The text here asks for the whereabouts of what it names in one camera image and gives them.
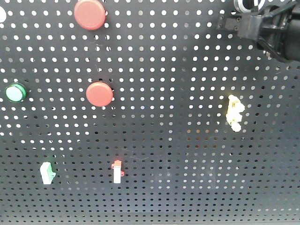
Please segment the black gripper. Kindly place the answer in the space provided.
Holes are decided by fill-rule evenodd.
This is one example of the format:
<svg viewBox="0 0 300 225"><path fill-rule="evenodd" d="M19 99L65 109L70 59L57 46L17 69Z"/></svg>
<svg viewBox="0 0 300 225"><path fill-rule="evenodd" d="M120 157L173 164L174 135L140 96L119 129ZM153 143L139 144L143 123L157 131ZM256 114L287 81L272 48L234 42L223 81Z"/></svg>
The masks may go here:
<svg viewBox="0 0 300 225"><path fill-rule="evenodd" d="M263 6L258 12L223 15L218 30L252 40L266 55L280 62L300 60L300 2Z"/></svg>

